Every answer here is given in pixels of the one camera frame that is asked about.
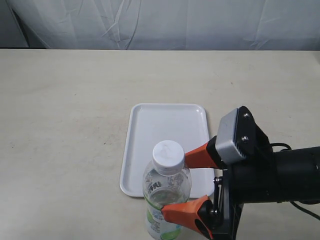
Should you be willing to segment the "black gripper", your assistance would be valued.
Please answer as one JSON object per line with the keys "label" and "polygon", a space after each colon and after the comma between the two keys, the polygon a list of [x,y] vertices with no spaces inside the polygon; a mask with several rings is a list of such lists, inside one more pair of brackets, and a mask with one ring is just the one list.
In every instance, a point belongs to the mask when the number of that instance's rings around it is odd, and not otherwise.
{"label": "black gripper", "polygon": [[235,239],[243,204],[257,200],[258,195],[265,196],[274,180],[270,141],[246,106],[239,107],[236,125],[236,143],[245,159],[226,165],[216,150],[216,136],[184,155],[189,169],[223,169],[219,224],[211,231],[201,219],[199,211],[203,207],[206,211],[207,206],[213,205],[207,195],[185,203],[165,205],[161,209],[165,221],[193,230],[209,240]]}

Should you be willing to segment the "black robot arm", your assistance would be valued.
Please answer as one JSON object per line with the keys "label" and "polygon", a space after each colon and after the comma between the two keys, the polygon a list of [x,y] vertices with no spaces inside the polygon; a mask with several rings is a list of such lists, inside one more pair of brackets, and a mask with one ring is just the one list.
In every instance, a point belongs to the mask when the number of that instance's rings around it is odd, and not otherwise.
{"label": "black robot arm", "polygon": [[245,106],[219,122],[217,134],[188,152],[190,169],[222,171],[213,196],[169,204],[161,212],[167,222],[191,229],[209,240],[234,240],[244,204],[290,202],[298,209],[320,202],[320,149],[292,149],[274,143]]}

